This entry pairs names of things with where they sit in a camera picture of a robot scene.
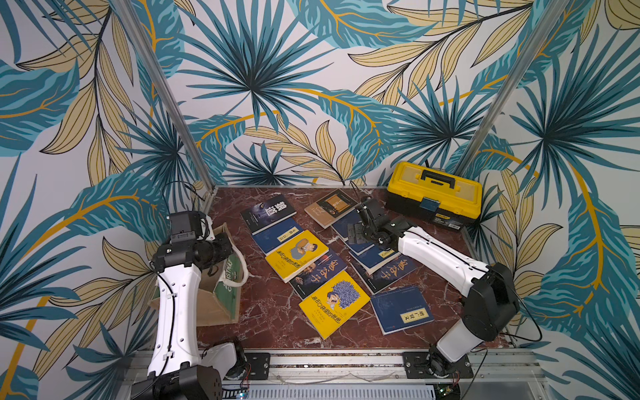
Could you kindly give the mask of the green burlap Christmas bag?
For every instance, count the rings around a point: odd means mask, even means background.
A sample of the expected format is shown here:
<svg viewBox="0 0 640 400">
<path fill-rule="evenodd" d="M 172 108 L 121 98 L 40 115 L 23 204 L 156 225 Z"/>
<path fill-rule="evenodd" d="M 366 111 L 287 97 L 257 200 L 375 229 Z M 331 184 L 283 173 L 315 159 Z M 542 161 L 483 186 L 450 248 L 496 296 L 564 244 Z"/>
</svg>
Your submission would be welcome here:
<svg viewBox="0 0 640 400">
<path fill-rule="evenodd" d="M 214 228 L 209 216 L 207 220 L 210 234 L 205 240 L 213 241 L 220 233 L 226 233 L 234 253 L 210 268 L 200 269 L 193 261 L 196 241 L 170 243 L 168 237 L 160 245 L 151 261 L 158 293 L 149 303 L 158 310 L 160 328 L 175 326 L 186 330 L 239 320 L 242 287 L 249 276 L 246 261 L 228 227 L 224 224 Z"/>
</svg>

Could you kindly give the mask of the yellow book with couple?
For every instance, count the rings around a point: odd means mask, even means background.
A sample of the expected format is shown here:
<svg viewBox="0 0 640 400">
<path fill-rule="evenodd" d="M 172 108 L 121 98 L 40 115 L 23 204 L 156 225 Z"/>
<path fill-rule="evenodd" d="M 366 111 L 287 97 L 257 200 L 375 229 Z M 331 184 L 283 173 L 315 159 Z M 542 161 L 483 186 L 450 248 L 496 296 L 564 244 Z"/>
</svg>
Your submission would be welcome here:
<svg viewBox="0 0 640 400">
<path fill-rule="evenodd" d="M 325 243 L 304 230 L 267 255 L 266 262 L 284 283 L 289 283 L 327 252 Z"/>
</svg>

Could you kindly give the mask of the yellow book purple hair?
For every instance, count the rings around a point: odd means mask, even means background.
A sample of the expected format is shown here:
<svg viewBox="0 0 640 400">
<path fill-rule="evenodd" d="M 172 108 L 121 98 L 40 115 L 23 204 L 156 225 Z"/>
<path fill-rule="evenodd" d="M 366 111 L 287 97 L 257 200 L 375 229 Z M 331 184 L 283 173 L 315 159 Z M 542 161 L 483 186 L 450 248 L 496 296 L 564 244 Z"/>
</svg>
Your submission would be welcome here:
<svg viewBox="0 0 640 400">
<path fill-rule="evenodd" d="M 370 296 L 342 271 L 301 301 L 300 308 L 326 340 L 370 301 Z"/>
</svg>

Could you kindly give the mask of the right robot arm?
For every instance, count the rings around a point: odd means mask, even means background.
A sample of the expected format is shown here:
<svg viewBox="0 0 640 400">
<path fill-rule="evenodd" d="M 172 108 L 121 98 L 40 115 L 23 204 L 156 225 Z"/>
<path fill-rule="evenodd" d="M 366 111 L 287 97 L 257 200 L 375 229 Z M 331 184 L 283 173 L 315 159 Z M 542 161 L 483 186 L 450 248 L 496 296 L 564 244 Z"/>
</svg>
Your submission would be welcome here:
<svg viewBox="0 0 640 400">
<path fill-rule="evenodd" d="M 463 297 L 463 313 L 428 350 L 431 375 L 444 377 L 468 353 L 494 341 L 520 312 L 513 273 L 501 263 L 470 258 L 402 217 L 391 219 L 375 198 L 355 206 L 360 222 L 349 226 L 350 238 L 393 250 L 428 267 Z"/>
</svg>

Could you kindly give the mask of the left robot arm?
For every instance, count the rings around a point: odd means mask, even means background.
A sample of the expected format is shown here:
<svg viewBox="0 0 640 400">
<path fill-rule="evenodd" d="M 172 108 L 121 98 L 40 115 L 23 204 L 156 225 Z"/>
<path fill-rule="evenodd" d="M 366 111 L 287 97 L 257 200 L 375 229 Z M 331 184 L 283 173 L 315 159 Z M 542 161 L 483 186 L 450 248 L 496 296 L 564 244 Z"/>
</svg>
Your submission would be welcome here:
<svg viewBox="0 0 640 400">
<path fill-rule="evenodd" d="M 224 233 L 196 239 L 171 236 L 153 256 L 159 288 L 157 335 L 147 379 L 132 387 L 132 399 L 221 399 L 221 373 L 203 365 L 196 338 L 202 271 L 233 254 Z"/>
</svg>

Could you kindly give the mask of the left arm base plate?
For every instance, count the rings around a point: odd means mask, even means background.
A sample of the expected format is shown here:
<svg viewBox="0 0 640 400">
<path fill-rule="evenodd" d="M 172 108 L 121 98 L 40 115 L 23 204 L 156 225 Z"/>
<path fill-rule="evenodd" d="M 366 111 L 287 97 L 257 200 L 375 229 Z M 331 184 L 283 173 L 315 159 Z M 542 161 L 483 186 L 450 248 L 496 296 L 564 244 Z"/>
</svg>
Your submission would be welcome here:
<svg viewBox="0 0 640 400">
<path fill-rule="evenodd" d="M 266 381 L 269 378 L 271 354 L 245 353 L 225 376 L 225 381 Z"/>
</svg>

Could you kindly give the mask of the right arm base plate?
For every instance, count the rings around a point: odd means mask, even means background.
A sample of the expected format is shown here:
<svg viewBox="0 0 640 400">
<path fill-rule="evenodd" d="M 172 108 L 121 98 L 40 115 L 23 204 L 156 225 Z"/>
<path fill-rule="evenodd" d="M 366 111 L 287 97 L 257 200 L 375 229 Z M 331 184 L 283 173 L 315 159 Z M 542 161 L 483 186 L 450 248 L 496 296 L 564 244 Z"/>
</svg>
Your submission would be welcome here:
<svg viewBox="0 0 640 400">
<path fill-rule="evenodd" d="M 402 353 L 403 367 L 408 379 L 471 378 L 473 370 L 468 356 L 452 363 L 439 353 L 431 351 Z"/>
</svg>

